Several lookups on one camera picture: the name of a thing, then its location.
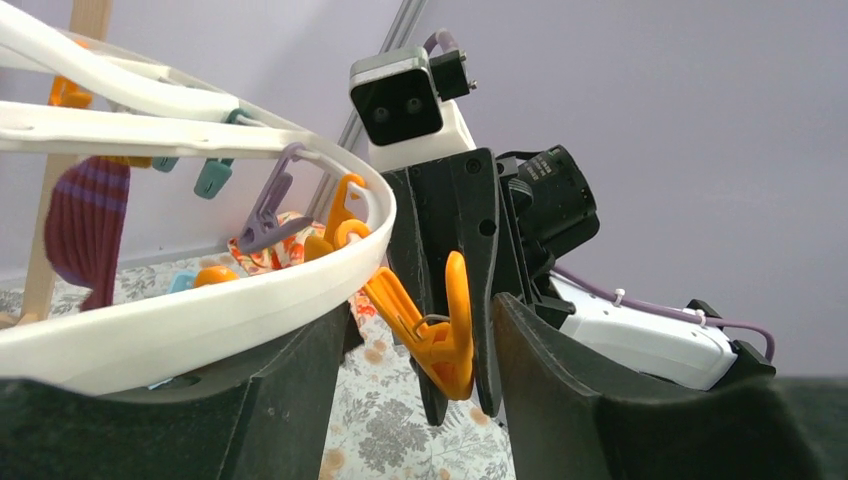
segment purple clothespin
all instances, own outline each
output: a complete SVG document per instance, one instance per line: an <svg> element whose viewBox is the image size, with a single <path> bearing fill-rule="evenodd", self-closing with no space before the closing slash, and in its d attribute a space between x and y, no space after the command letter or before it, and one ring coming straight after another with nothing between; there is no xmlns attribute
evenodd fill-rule
<svg viewBox="0 0 848 480"><path fill-rule="evenodd" d="M312 225L312 217L294 218L283 225L277 221L277 209L294 181L286 166L289 160L296 160L298 150L305 148L302 143L292 143L283 149L239 235L237 244L242 252L255 253L271 247Z"/></svg>

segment gray wall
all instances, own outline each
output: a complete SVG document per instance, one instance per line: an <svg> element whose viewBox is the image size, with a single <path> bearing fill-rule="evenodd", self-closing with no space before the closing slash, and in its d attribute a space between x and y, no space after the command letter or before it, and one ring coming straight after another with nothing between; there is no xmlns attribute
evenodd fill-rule
<svg viewBox="0 0 848 480"><path fill-rule="evenodd" d="M562 143L588 176L601 233L564 265L848 374L846 26L844 0L432 0L414 38L468 51L478 145Z"/></svg>
<svg viewBox="0 0 848 480"><path fill-rule="evenodd" d="M73 2L14 3L67 28ZM398 5L397 0L116 0L107 40L336 139L351 111L350 65L380 50ZM48 75L0 69L0 99L43 104L51 81ZM237 161L230 182L212 201L192 192L202 164L182 162L167 175L133 173L122 262L146 264L208 251L238 234L273 162ZM307 164L291 169L296 182L283 208L304 210L320 174ZM25 275L43 172L43 155L0 153L5 203L0 283Z"/></svg>

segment white hanger frame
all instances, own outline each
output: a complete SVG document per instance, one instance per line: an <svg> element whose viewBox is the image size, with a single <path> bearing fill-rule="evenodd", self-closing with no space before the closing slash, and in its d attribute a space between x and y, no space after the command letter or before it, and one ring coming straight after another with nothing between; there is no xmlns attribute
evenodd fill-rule
<svg viewBox="0 0 848 480"><path fill-rule="evenodd" d="M164 70L134 53L72 36L87 43L85 50L12 10L17 9L0 1L0 45L27 58L5 52L0 66L49 65L115 103L170 118L0 102L0 151L275 159L291 142L301 142L333 175L354 172L363 177L368 190L361 193L369 194L373 229L364 239L293 268L0 330L0 376L35 378L92 395L154 384L305 325L347 301L380 266L397 207L388 184L367 163L330 140L173 68ZM167 73L168 79L193 89L144 78L123 65L135 65L138 73L155 67L157 75ZM102 75L94 80L82 66ZM181 92L177 96L200 93L167 105L174 96L169 92L175 91ZM235 108L268 128L213 123Z"/></svg>

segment metal pole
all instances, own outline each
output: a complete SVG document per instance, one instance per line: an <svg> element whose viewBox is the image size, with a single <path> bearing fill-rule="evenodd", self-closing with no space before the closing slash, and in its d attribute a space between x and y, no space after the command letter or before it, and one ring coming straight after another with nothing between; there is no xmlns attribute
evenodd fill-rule
<svg viewBox="0 0 848 480"><path fill-rule="evenodd" d="M389 29L388 35L386 35L386 40L380 48L380 53L385 53L406 45L426 4L427 0L404 0ZM342 131L342 136L339 138L338 143L345 150L353 151L361 134L362 122L359 120L356 110L354 110L347 120L347 124ZM329 210L338 184L337 179L325 172L321 177L321 181L318 182L315 195L309 202L309 207L307 207L305 212L306 215L316 219L323 219Z"/></svg>

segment camera lens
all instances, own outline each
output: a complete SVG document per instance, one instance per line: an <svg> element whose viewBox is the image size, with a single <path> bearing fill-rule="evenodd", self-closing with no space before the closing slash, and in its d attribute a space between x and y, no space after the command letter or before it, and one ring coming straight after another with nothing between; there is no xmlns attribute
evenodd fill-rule
<svg viewBox="0 0 848 480"><path fill-rule="evenodd" d="M374 121L377 123L385 123L389 121L389 110L383 107L374 109Z"/></svg>
<svg viewBox="0 0 848 480"><path fill-rule="evenodd" d="M422 108L424 108L424 104L421 103L420 98L410 98L406 101L406 113L410 115L415 115L420 112Z"/></svg>

